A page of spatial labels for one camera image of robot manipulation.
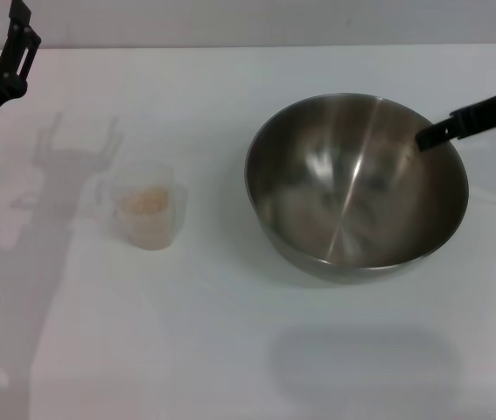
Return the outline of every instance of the stainless steel bowl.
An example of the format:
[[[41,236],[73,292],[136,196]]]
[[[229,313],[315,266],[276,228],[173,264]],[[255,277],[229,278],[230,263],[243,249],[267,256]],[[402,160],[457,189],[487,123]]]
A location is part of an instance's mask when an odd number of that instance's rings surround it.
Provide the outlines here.
[[[467,208],[465,169],[445,143],[419,152],[430,122],[398,103],[332,94],[295,103],[255,136],[248,195],[296,265],[386,269],[440,248]]]

